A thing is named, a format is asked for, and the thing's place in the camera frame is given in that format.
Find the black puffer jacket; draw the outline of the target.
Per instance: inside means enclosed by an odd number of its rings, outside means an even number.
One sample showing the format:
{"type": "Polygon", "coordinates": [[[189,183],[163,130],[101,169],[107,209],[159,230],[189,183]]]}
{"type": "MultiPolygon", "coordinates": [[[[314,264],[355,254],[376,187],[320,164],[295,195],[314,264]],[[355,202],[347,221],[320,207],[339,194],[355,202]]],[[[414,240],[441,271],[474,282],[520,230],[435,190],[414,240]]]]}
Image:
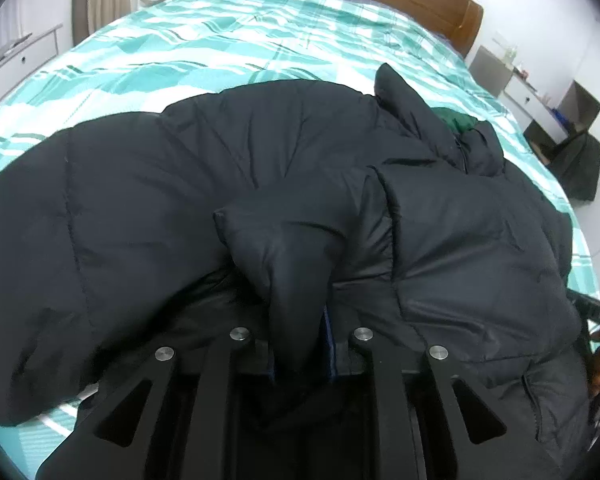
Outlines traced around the black puffer jacket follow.
{"type": "Polygon", "coordinates": [[[0,171],[0,425],[237,325],[296,370],[323,318],[442,344],[570,469],[588,434],[572,224],[488,122],[390,66],[370,96],[279,80],[52,134],[0,171]]]}

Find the dark jacket on chair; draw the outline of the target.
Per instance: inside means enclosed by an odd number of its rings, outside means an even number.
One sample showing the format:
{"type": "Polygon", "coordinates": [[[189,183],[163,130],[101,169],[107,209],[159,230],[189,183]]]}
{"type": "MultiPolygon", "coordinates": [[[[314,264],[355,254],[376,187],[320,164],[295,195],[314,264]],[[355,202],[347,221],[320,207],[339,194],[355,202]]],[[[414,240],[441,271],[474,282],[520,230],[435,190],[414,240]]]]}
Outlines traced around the dark jacket on chair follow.
{"type": "Polygon", "coordinates": [[[555,146],[548,169],[570,200],[595,200],[600,178],[600,141],[588,131],[555,146]]]}

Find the white desk with drawer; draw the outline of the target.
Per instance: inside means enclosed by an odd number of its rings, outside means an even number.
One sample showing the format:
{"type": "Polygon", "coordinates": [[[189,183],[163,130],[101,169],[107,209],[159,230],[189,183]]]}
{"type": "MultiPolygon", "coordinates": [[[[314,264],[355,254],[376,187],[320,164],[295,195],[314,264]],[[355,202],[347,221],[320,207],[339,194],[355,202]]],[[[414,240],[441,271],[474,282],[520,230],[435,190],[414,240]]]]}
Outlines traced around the white desk with drawer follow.
{"type": "Polygon", "coordinates": [[[567,139],[567,130],[521,76],[513,74],[498,99],[513,114],[522,131],[536,125],[554,143],[567,139]]]}

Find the grey panel beside bed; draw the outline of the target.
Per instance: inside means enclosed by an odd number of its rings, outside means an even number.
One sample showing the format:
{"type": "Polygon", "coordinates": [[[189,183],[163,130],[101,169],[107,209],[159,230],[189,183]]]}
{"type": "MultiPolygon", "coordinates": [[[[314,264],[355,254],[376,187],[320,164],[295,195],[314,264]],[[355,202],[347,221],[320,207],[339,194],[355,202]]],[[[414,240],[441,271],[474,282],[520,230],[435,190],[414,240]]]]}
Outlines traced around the grey panel beside bed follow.
{"type": "Polygon", "coordinates": [[[469,73],[476,84],[497,98],[513,77],[514,66],[486,47],[480,47],[469,65],[469,73]]]}

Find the teal white checked bedsheet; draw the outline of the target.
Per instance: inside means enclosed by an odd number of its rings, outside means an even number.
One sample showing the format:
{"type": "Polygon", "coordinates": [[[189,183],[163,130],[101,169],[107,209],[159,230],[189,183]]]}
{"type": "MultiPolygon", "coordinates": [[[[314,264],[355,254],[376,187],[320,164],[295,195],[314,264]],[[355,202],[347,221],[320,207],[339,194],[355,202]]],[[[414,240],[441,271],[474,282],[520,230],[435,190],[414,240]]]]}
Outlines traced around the teal white checked bedsheet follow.
{"type": "MultiPolygon", "coordinates": [[[[248,84],[316,80],[364,96],[390,66],[450,127],[488,122],[504,156],[581,234],[557,181],[512,114],[460,57],[412,18],[353,0],[171,0],[104,27],[24,82],[0,106],[0,171],[52,134],[101,117],[160,113],[248,84]]],[[[157,344],[102,391],[76,396],[76,426],[41,479],[565,479],[494,392],[442,344],[414,351],[366,326],[336,344],[324,320],[296,370],[265,374],[251,324],[178,351],[157,344]]]]}

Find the white low drawer cabinet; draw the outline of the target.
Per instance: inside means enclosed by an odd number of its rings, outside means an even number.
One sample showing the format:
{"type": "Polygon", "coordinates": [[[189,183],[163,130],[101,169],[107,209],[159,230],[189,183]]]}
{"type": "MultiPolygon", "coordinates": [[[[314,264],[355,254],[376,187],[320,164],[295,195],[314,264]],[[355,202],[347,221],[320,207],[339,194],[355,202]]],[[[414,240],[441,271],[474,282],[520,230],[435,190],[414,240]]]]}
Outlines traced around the white low drawer cabinet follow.
{"type": "Polygon", "coordinates": [[[42,34],[28,35],[0,49],[0,102],[25,79],[59,54],[58,30],[62,25],[42,34]]]}

